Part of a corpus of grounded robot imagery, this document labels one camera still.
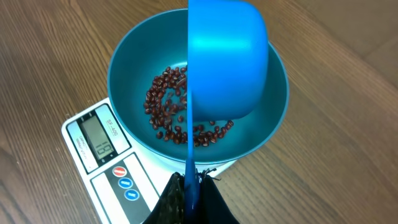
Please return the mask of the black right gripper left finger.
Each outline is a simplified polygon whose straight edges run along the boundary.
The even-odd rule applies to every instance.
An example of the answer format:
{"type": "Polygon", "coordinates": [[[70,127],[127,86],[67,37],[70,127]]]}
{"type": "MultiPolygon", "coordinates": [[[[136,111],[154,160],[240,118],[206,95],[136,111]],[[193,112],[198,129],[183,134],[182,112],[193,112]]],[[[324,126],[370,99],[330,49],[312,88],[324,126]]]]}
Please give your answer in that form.
{"type": "Polygon", "coordinates": [[[184,176],[175,172],[143,224],[183,224],[184,213],[184,176]]]}

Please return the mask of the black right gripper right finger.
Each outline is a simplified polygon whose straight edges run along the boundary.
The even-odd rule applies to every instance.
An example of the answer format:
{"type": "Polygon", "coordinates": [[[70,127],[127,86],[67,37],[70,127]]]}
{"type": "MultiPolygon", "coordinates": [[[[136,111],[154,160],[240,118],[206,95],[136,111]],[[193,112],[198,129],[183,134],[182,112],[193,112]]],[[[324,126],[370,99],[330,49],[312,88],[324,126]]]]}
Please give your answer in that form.
{"type": "Polygon", "coordinates": [[[216,169],[204,170],[201,174],[198,221],[200,224],[239,224],[231,213],[214,180],[209,175],[216,169]]]}

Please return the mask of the white digital kitchen scale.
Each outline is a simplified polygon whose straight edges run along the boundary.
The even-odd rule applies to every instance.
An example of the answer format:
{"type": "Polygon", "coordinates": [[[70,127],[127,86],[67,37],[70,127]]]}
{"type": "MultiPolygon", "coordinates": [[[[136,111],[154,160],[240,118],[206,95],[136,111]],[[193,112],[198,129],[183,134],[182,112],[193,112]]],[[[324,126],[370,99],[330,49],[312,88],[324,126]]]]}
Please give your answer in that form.
{"type": "Polygon", "coordinates": [[[132,138],[107,98],[66,120],[62,136],[102,223],[143,223],[170,176],[185,171],[132,138]]]}

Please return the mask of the red adzuki beans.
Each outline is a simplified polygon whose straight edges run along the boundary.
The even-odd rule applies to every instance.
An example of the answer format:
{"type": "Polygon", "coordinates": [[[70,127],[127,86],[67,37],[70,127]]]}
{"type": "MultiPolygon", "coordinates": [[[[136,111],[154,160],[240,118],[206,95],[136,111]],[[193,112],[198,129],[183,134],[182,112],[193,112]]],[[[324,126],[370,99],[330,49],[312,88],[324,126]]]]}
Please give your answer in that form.
{"type": "MultiPolygon", "coordinates": [[[[146,92],[143,103],[144,113],[150,116],[149,124],[156,131],[156,138],[172,141],[175,144],[188,142],[186,124],[187,110],[187,66],[166,67],[154,77],[151,87],[146,92]]],[[[225,137],[234,126],[234,122],[210,121],[206,128],[203,123],[193,125],[193,144],[209,146],[225,137]]]]}

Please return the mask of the blue plastic measuring scoop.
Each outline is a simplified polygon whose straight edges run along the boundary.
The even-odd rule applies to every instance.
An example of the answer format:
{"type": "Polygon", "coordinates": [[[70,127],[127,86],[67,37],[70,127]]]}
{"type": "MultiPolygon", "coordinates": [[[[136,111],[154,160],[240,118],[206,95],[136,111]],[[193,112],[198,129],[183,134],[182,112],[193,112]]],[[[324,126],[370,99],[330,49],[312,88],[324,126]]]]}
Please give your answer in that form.
{"type": "Polygon", "coordinates": [[[189,1],[187,57],[184,221],[193,223],[200,198],[193,124],[239,119],[257,105],[268,65],[261,13],[245,1],[189,1]]]}

